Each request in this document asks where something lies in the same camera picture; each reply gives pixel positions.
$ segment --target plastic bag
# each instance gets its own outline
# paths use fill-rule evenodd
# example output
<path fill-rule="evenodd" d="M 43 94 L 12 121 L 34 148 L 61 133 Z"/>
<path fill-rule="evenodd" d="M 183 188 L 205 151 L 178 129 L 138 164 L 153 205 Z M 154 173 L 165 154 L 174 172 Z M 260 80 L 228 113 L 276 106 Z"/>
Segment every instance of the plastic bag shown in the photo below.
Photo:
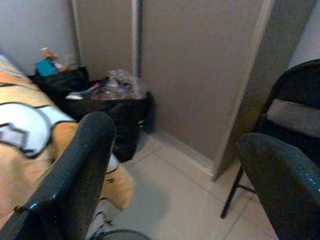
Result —
<path fill-rule="evenodd" d="M 107 83 L 94 91 L 93 100 L 140 100 L 147 97 L 146 86 L 129 72 L 118 69 L 109 71 Z"/>

